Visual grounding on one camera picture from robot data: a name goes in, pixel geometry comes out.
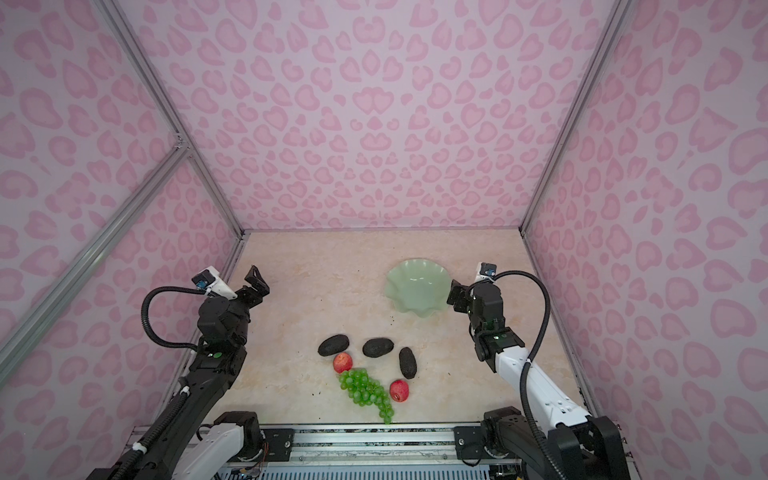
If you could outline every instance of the green ceramic dish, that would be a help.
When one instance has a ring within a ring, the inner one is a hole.
[[[400,263],[386,275],[384,294],[400,313],[426,318],[448,306],[451,276],[431,260],[415,258]]]

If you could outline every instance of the red apple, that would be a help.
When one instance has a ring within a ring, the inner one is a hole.
[[[405,380],[396,380],[389,386],[389,396],[396,402],[404,402],[408,399],[408,383]]]
[[[333,359],[333,369],[336,373],[341,373],[344,370],[352,368],[352,357],[348,353],[340,353]]]

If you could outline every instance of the black cable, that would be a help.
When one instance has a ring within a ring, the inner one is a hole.
[[[467,449],[467,447],[472,446],[472,445],[473,446],[482,446],[482,445],[475,444],[475,443],[464,445],[464,447],[462,448],[462,457],[464,456],[464,451]],[[473,467],[473,468],[478,466],[478,465],[480,465],[481,461],[482,461],[482,452],[480,452],[480,458],[478,458],[477,462],[475,462],[475,463],[469,463],[469,462],[467,462],[466,460],[464,460],[462,458],[462,463],[464,465],[467,465],[468,467]]]
[[[144,302],[141,303],[141,326],[144,327],[144,332],[147,334],[150,340],[164,346],[169,349],[192,349],[197,351],[197,345],[193,343],[177,343],[168,342],[163,340],[152,330],[152,325],[149,323],[149,304],[152,303],[152,299],[159,293],[163,292],[178,292],[178,293],[191,293],[193,295],[205,295],[205,290],[198,290],[194,288],[184,288],[182,286],[159,286],[152,290],[144,298]]]
[[[525,464],[525,460],[520,461],[520,476],[523,480],[530,480],[528,478],[528,469],[527,465]]]
[[[152,445],[154,445],[154,443],[161,437],[161,435],[163,435],[165,429],[168,428],[170,423],[173,422],[173,420],[179,414],[182,407],[184,407],[184,403],[187,401],[189,395],[189,392],[179,392],[179,394],[173,398],[173,404],[171,408],[166,409],[164,414],[155,423],[152,424],[150,429],[147,430],[147,433],[145,433],[144,436],[139,440],[139,443],[143,447],[149,450]],[[127,478],[126,475],[131,473],[131,471],[134,469],[134,466],[142,456],[144,456],[144,453],[141,450],[132,450],[128,458],[126,458],[125,461],[120,464],[110,480],[123,480],[123,478]]]
[[[202,435],[200,435],[200,429],[202,429],[203,427],[207,429],[212,429],[214,426],[211,425],[210,423],[201,423],[200,426],[197,427],[197,431],[194,434],[197,435],[197,439],[200,440],[201,442],[203,441],[203,437]]]
[[[544,319],[541,321],[541,326],[538,329],[538,335],[536,336],[533,347],[531,347],[531,352],[528,354],[528,359],[525,361],[523,370],[520,374],[520,403],[523,406],[523,413],[525,414],[525,419],[528,421],[528,426],[531,427],[531,433],[536,440],[536,445],[538,445],[541,453],[544,455],[544,458],[547,459],[547,462],[552,467],[552,470],[559,480],[568,480],[568,478],[565,476],[565,472],[563,472],[563,469],[560,468],[560,465],[554,459],[552,452],[550,452],[549,447],[547,446],[547,437],[539,429],[538,425],[536,425],[536,419],[534,418],[533,412],[531,411],[531,404],[528,402],[528,371],[531,369],[533,359],[536,357],[539,348],[541,348],[541,342],[544,341],[544,334],[547,332],[547,325],[549,324],[549,314],[552,308],[551,301],[549,299],[549,292],[547,291],[547,287],[537,276],[533,275],[532,273],[525,272],[524,270],[508,270],[506,272],[498,273],[492,277],[492,281],[496,282],[496,280],[508,275],[519,275],[533,280],[541,289],[541,294],[544,296]],[[472,288],[474,288],[475,285],[479,283],[487,282],[491,282],[491,280],[483,279],[474,282],[469,286],[469,290],[472,290]]]

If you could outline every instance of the pink leopard print wall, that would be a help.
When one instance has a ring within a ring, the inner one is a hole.
[[[647,480],[768,476],[768,3],[643,0],[531,235]]]
[[[609,0],[121,3],[245,227],[516,226]]]
[[[109,466],[134,425],[152,420],[186,353],[154,345],[139,308],[161,285],[221,269],[234,235],[182,165],[67,311],[0,391],[0,477],[80,479]],[[158,335],[188,341],[199,296],[163,294]]]
[[[0,345],[170,150],[88,0],[0,5]]]

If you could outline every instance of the white cable tie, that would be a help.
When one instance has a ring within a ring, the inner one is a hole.
[[[142,445],[141,443],[139,443],[139,442],[135,442],[135,443],[133,444],[133,446],[131,446],[131,450],[135,450],[135,451],[137,451],[137,452],[141,452],[141,453],[143,453],[143,454],[145,454],[145,455],[147,454],[147,447],[143,446],[143,445]]]

